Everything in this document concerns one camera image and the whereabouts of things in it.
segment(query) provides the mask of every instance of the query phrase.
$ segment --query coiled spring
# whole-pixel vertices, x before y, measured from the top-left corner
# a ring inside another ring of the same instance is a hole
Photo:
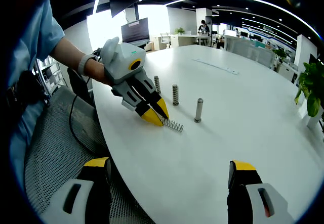
[[[178,89],[178,85],[176,84],[172,85],[172,96],[173,96],[173,105],[174,106],[179,105],[179,89]]]
[[[180,123],[177,123],[177,122],[175,122],[173,120],[170,120],[170,119],[164,119],[164,118],[161,119],[161,121],[162,121],[163,125],[171,128],[171,129],[174,129],[174,130],[176,130],[178,132],[183,131],[183,125],[180,124]]]
[[[155,84],[157,93],[161,94],[160,81],[158,79],[158,76],[154,77],[154,84]]]

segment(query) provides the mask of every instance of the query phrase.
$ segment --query forearm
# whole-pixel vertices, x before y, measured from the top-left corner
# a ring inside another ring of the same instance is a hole
[[[85,55],[76,48],[69,40],[62,38],[50,54],[55,60],[77,71],[82,57]],[[84,74],[104,84],[110,85],[105,77],[103,64],[89,59],[86,62]]]

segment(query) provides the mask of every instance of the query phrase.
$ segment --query light blue shirt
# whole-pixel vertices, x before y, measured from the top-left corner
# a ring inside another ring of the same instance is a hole
[[[23,71],[32,70],[36,59],[43,61],[64,36],[61,26],[53,18],[50,1],[46,0],[35,9],[29,25],[13,51],[7,86],[13,86]],[[28,105],[10,139],[10,161],[22,189],[24,189],[23,175],[26,149],[30,144],[36,121],[43,108],[44,103],[41,101]]]

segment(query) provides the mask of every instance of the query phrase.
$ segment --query black strap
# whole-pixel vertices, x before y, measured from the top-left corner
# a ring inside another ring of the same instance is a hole
[[[50,105],[44,87],[31,71],[21,73],[18,82],[7,89],[3,100],[5,101],[4,105],[10,129],[18,123],[27,105],[35,104],[39,100],[44,101],[47,106]]]

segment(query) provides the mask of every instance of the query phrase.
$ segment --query sleeve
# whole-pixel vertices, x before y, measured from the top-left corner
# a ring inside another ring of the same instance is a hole
[[[46,0],[40,21],[37,58],[43,61],[64,36],[61,26],[53,18],[50,0]]]

